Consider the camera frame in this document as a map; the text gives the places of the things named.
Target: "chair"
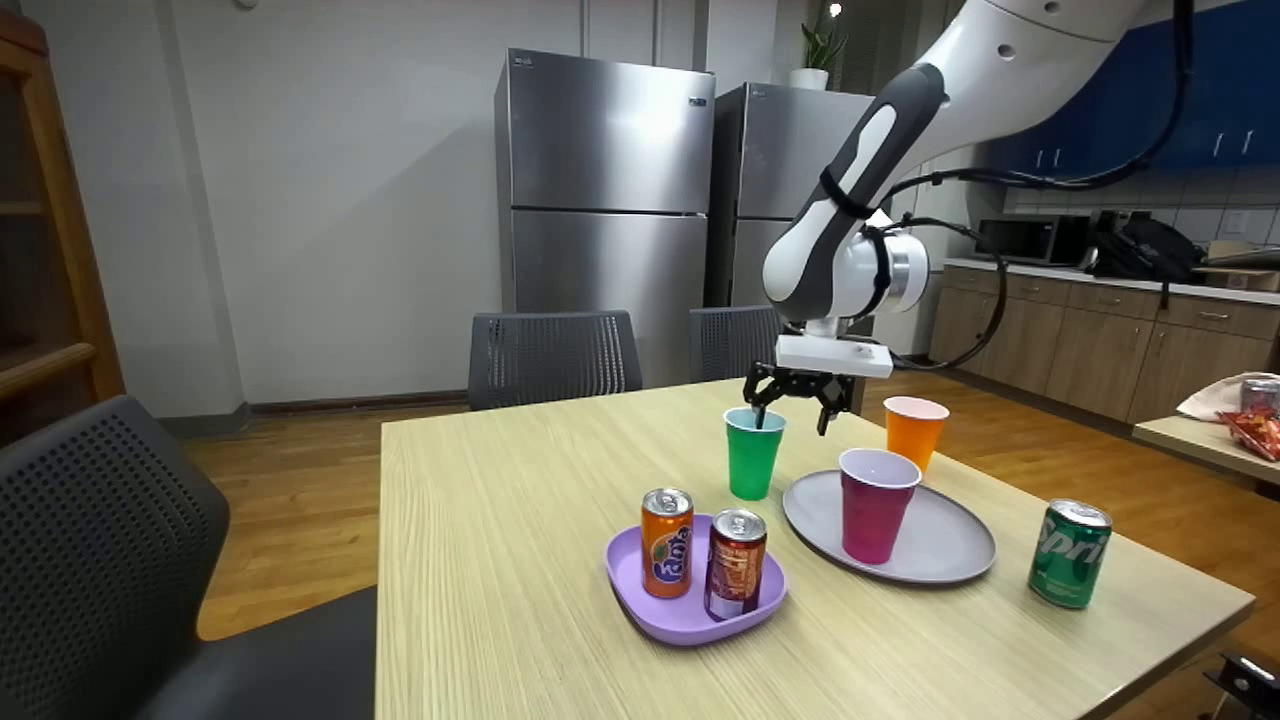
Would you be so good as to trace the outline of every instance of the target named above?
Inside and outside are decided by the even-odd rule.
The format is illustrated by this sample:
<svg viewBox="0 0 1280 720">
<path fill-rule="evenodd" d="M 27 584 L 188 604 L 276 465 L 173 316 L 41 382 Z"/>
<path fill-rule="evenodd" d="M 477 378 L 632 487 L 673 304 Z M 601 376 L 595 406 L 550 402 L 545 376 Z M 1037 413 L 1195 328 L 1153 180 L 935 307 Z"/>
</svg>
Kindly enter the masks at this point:
<svg viewBox="0 0 1280 720">
<path fill-rule="evenodd" d="M 471 318 L 471 406 L 639 388 L 628 310 L 479 310 Z"/>
<path fill-rule="evenodd" d="M 370 717 L 370 586 L 205 644 L 227 505 L 126 396 L 0 446 L 0 717 Z"/>
<path fill-rule="evenodd" d="M 780 316 L 769 304 L 686 307 L 697 378 L 747 376 L 750 361 L 770 361 Z"/>
</svg>

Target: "orange cup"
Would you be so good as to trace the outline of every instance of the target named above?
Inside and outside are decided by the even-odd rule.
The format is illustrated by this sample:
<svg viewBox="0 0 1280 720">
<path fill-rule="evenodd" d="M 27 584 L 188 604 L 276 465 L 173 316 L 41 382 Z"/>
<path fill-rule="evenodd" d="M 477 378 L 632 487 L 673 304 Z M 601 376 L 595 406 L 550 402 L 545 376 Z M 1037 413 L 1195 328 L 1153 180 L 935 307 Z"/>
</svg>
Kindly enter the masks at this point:
<svg viewBox="0 0 1280 720">
<path fill-rule="evenodd" d="M 908 454 L 921 470 L 928 470 L 933 446 L 943 436 L 946 402 L 923 396 L 887 396 L 885 401 L 885 432 L 887 450 Z"/>
</svg>

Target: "shelf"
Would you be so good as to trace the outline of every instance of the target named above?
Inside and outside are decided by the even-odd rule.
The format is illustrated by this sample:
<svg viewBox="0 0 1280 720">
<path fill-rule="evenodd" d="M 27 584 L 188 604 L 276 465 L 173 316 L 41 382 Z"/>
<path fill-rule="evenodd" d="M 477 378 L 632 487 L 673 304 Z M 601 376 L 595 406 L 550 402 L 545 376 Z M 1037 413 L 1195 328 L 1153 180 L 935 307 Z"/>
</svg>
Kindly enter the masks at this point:
<svg viewBox="0 0 1280 720">
<path fill-rule="evenodd" d="M 0 221 L 13 221 L 13 214 L 45 214 L 45 204 L 37 200 L 0 200 Z"/>
<path fill-rule="evenodd" d="M 86 372 L 92 345 L 0 352 L 0 401 L 33 390 L 57 376 Z"/>
</svg>

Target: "green cup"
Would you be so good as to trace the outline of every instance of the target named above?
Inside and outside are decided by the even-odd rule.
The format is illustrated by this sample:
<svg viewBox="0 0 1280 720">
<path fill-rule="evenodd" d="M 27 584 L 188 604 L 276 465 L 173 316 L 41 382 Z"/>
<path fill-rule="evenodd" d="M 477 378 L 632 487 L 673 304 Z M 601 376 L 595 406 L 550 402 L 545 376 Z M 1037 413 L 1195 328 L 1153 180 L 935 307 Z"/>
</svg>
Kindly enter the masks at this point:
<svg viewBox="0 0 1280 720">
<path fill-rule="evenodd" d="M 787 421 L 774 413 L 757 414 L 757 406 L 724 413 L 729 432 L 729 490 L 738 498 L 763 498 L 774 442 L 784 441 Z"/>
</svg>

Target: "can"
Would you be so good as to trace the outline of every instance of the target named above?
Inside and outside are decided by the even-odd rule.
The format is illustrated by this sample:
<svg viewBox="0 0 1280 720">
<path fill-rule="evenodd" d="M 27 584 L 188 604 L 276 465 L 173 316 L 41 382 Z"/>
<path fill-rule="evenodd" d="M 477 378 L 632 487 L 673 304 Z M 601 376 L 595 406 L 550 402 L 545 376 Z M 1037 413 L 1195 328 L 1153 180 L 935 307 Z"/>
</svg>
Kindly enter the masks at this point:
<svg viewBox="0 0 1280 720">
<path fill-rule="evenodd" d="M 1039 545 L 1026 586 L 1066 610 L 1084 610 L 1102 568 L 1112 521 L 1078 498 L 1043 509 Z"/>
<path fill-rule="evenodd" d="M 714 515 L 705 584 L 709 617 L 729 619 L 758 604 L 763 541 L 763 515 L 747 509 L 729 509 Z"/>
<path fill-rule="evenodd" d="M 1240 382 L 1240 413 L 1280 414 L 1280 378 L 1257 376 Z"/>
<path fill-rule="evenodd" d="M 655 601 L 686 593 L 693 572 L 693 498 L 678 487 L 651 487 L 639 498 L 639 584 Z"/>
</svg>

